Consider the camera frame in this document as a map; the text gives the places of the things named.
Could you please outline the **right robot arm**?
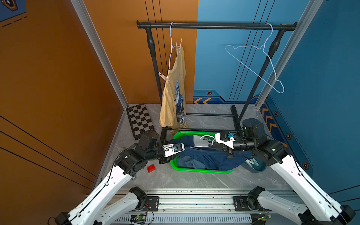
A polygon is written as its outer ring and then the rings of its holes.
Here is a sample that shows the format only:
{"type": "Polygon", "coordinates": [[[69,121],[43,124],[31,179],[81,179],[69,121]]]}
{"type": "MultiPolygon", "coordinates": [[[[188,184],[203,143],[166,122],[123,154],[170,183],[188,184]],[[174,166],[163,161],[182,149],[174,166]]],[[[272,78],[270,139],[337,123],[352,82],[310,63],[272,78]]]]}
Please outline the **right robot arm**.
{"type": "Polygon", "coordinates": [[[215,141],[224,146],[228,156],[251,151],[279,174],[303,201],[302,204],[292,202],[257,186],[246,199],[251,211],[270,210],[297,225],[347,225],[355,217],[356,212],[349,205],[340,204],[317,185],[287,147],[280,141],[268,139],[259,120],[246,119],[239,135],[220,132],[215,135],[215,141]]]}

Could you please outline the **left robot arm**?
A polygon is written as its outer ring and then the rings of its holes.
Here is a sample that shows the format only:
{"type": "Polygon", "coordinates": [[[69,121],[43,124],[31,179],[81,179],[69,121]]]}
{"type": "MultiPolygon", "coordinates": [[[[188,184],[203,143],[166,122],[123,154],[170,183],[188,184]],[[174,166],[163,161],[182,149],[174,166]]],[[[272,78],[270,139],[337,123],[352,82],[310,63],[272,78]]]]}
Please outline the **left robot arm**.
{"type": "Polygon", "coordinates": [[[146,131],[139,141],[123,150],[115,159],[110,172],[99,185],[70,212],[55,219],[57,225],[110,225],[121,215],[145,206],[147,195],[139,187],[132,188],[122,199],[108,206],[109,201],[148,161],[165,163],[184,151],[182,143],[162,145],[159,134],[146,131]]]}

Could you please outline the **white clothespin navy shirt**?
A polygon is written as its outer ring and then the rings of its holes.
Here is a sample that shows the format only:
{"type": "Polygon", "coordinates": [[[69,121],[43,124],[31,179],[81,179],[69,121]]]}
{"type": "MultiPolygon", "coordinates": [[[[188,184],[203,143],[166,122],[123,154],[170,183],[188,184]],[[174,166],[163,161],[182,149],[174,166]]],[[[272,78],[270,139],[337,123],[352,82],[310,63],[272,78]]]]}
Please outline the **white clothespin navy shirt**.
{"type": "Polygon", "coordinates": [[[256,161],[255,158],[247,159],[247,160],[246,160],[246,163],[247,163],[250,167],[252,167],[252,168],[259,166],[259,164],[258,164],[258,162],[256,161]]]}

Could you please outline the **slate blue t-shirt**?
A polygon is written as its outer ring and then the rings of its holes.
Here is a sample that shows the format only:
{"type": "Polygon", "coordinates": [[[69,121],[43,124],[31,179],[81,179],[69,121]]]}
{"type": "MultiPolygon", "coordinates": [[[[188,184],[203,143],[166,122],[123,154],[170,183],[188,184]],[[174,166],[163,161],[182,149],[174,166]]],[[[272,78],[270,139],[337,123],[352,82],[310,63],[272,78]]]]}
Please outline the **slate blue t-shirt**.
{"type": "Polygon", "coordinates": [[[190,156],[178,157],[178,167],[189,169],[205,169],[205,165],[202,162],[190,156]]]}

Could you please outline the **white wire hanger navy shirt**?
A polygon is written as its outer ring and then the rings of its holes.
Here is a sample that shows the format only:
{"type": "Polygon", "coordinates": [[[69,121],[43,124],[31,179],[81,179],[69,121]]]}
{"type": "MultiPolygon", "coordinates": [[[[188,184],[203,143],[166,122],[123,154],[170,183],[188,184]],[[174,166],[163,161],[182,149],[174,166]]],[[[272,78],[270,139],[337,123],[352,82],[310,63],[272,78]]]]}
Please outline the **white wire hanger navy shirt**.
{"type": "Polygon", "coordinates": [[[193,142],[194,145],[191,146],[191,148],[210,148],[214,145],[215,137],[210,135],[204,135],[204,136],[193,136],[193,142]]]}

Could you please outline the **navy printed t-shirt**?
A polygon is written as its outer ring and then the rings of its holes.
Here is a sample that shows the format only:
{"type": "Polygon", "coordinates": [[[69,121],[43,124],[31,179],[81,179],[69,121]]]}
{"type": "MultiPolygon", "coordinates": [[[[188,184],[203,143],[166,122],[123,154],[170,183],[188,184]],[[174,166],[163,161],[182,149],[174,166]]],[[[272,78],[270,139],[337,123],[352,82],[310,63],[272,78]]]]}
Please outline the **navy printed t-shirt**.
{"type": "Polygon", "coordinates": [[[203,170],[230,171],[240,166],[245,158],[240,152],[235,153],[234,158],[228,158],[223,151],[216,149],[216,145],[210,148],[191,148],[194,145],[193,136],[183,136],[179,140],[172,139],[170,143],[182,143],[185,151],[178,154],[178,157],[190,156],[205,165],[203,170]]]}

